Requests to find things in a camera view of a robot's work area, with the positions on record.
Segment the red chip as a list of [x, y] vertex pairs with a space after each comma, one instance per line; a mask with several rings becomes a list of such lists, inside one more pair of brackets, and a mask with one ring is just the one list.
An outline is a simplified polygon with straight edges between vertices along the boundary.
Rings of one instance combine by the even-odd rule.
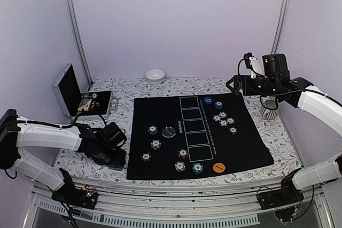
[[186, 159], [188, 157], [188, 151], [184, 150], [184, 149], [179, 150], [178, 151], [178, 157], [180, 159]]
[[232, 134], [232, 135], [236, 135], [238, 133], [238, 130], [237, 128], [235, 127], [230, 127], [229, 128], [229, 132]]
[[151, 161], [151, 159], [152, 159], [152, 156], [151, 156], [150, 153], [143, 153], [143, 154], [141, 155], [141, 160], [142, 160], [143, 162], [149, 162], [149, 161]]

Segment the green chip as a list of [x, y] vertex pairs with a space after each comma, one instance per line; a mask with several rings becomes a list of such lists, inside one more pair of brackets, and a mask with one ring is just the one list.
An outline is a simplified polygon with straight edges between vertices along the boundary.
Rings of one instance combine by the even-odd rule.
[[204, 171], [204, 166], [201, 163], [194, 163], [192, 166], [192, 171], [194, 174], [201, 174]]
[[158, 127], [156, 125], [151, 125], [148, 127], [147, 131], [151, 135], [156, 135], [158, 133]]
[[215, 102], [215, 108], [216, 108], [216, 109], [222, 109], [222, 108], [223, 108], [223, 102], [221, 102], [221, 101], [216, 101], [216, 102]]

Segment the white chip cluster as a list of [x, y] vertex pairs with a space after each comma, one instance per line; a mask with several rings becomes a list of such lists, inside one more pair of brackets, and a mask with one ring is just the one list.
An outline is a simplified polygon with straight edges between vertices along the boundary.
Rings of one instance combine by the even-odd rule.
[[222, 127], [226, 127], [228, 125], [227, 121], [226, 120], [221, 120], [219, 122], [219, 124], [222, 126]]
[[228, 118], [228, 119], [227, 119], [227, 122], [228, 122], [229, 124], [234, 124], [235, 120], [234, 120], [233, 118]]
[[227, 114], [225, 112], [221, 112], [219, 113], [219, 116], [222, 118], [222, 119], [225, 119], [227, 117]]

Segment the clear dealer button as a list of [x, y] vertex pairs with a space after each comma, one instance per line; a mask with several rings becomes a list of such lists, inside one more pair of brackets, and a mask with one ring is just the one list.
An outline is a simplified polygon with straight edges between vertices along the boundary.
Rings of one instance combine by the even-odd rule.
[[162, 136], [165, 138], [173, 138], [176, 135], [176, 130], [173, 127], [164, 127], [162, 132], [161, 132]]

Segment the blue small blind button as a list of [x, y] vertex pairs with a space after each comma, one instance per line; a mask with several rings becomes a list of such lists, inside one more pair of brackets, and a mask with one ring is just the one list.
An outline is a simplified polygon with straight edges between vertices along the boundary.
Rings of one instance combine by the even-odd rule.
[[211, 97], [204, 97], [203, 102], [206, 105], [211, 105], [213, 103], [213, 99]]

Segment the orange big blind button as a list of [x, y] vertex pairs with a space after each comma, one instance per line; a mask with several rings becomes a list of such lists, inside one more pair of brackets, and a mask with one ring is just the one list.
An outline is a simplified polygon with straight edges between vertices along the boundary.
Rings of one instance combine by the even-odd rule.
[[221, 174], [226, 170], [226, 167], [223, 163], [215, 163], [213, 164], [213, 171], [217, 174]]

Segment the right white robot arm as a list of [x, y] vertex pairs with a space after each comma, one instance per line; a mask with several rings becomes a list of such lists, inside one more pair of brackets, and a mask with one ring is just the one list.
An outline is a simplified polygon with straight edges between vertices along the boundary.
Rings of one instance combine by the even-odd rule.
[[283, 104], [281, 120], [303, 167], [281, 181], [276, 200], [288, 204], [297, 191], [341, 181], [341, 103], [313, 82], [291, 77], [284, 54], [244, 54], [226, 87], [235, 95]]

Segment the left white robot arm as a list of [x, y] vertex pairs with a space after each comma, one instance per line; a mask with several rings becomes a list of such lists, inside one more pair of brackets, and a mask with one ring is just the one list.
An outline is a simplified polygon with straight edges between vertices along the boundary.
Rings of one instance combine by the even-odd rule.
[[51, 161], [44, 162], [29, 149], [82, 153], [97, 165], [121, 169], [126, 163], [126, 151], [122, 149], [126, 141], [125, 133], [114, 122], [102, 128], [76, 121], [53, 124], [30, 120], [8, 109], [1, 116], [1, 169], [20, 172], [67, 203], [76, 203], [80, 196], [89, 198], [91, 194], [77, 189], [66, 170], [51, 166]]

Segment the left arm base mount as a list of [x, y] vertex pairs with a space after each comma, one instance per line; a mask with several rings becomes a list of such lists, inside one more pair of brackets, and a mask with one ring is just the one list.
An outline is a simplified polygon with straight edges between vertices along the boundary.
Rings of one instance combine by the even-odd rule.
[[60, 189], [52, 191], [51, 198], [69, 206], [94, 210], [98, 200], [98, 192], [88, 185], [82, 188], [63, 185]]

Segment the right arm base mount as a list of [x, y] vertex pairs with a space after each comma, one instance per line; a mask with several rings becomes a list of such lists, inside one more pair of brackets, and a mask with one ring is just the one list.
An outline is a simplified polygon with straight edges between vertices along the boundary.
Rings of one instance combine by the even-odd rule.
[[256, 193], [256, 199], [261, 209], [266, 210], [303, 202], [304, 194], [292, 183], [282, 183], [276, 190], [262, 186]]

